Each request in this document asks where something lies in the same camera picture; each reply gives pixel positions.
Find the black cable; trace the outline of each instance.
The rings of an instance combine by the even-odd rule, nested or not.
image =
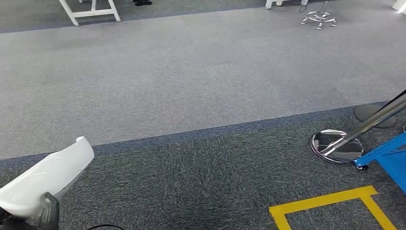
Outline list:
[[[86,230],[92,230],[92,229],[97,229],[97,228],[101,228],[101,227],[113,227],[113,228],[117,228],[117,229],[120,229],[120,230],[125,230],[122,227],[119,227],[119,226],[113,225],[113,224],[101,224],[101,225],[93,226],[93,227],[91,227],[89,229],[86,229]]]

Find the white table leg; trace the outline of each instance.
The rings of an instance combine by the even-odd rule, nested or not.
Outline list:
[[[120,16],[118,16],[117,9],[115,8],[115,4],[114,4],[113,0],[108,0],[108,1],[109,1],[109,4],[110,4],[110,7],[113,10],[116,22],[118,22],[118,23],[121,22]]]
[[[273,0],[267,0],[267,3],[265,4],[265,8],[267,10],[270,10],[272,8],[272,3],[273,3]]]
[[[406,0],[397,0],[392,8],[397,10],[399,13],[406,14]]]
[[[91,11],[95,11],[96,10],[96,0],[91,0]]]
[[[59,0],[59,2],[61,3],[62,7],[64,8],[64,10],[66,11],[66,13],[68,14],[68,17],[70,18],[70,20],[72,21],[72,23],[75,26],[79,26],[78,21],[76,21],[75,17],[73,17],[72,14],[72,10],[70,9],[69,5],[67,4],[66,0]]]

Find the dark gray carpet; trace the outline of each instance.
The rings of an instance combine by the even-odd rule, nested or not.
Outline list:
[[[62,230],[114,223],[128,230],[275,230],[268,207],[373,185],[373,199],[398,229],[406,228],[406,197],[377,164],[365,172],[316,157],[310,136],[349,130],[352,108],[197,130],[102,146],[61,200]],[[362,136],[367,151],[402,131]],[[0,161],[0,185],[43,155]],[[381,229],[359,200],[287,215],[292,229]]]
[[[152,0],[153,5],[136,7],[132,0],[115,0],[123,21],[184,15],[191,13],[264,7],[266,0]],[[67,0],[73,12],[90,10],[91,0]],[[300,5],[299,0],[283,4]],[[107,0],[98,0],[97,9],[108,9]],[[79,18],[80,24],[114,22],[113,15]],[[0,33],[72,26],[58,0],[0,1]]]

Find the round metal base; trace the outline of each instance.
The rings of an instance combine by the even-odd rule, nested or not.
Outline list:
[[[358,118],[358,120],[364,122],[382,107],[374,104],[363,104],[355,107],[354,115]],[[396,118],[393,116],[386,121],[383,121],[377,124],[375,127],[377,128],[389,128],[396,123]]]
[[[334,151],[330,152],[328,155],[323,152],[323,150],[331,143],[336,142],[346,134],[347,133],[343,131],[333,129],[323,130],[312,136],[310,147],[317,156],[329,162],[351,163],[364,153],[364,148],[358,139],[354,139],[340,148],[334,149]]]

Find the yellow tape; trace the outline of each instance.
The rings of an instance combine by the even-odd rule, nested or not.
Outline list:
[[[313,197],[306,200],[299,200],[287,204],[272,206],[269,207],[269,212],[274,218],[275,223],[280,230],[291,230],[285,214],[361,198],[361,200],[371,211],[373,216],[378,220],[384,230],[396,230],[388,217],[386,217],[386,215],[382,212],[382,210],[378,207],[374,200],[372,200],[371,196],[375,194],[378,193],[370,185],[343,192]]]
[[[372,213],[372,215],[379,222],[379,224],[382,226],[383,229],[385,229],[385,230],[396,230],[396,228],[391,223],[391,221],[388,219],[388,217],[386,217],[386,215],[382,212],[382,210],[375,203],[375,201],[372,200],[372,197],[370,197],[370,196],[362,196],[361,200],[364,202],[364,204],[367,206],[369,211]]]

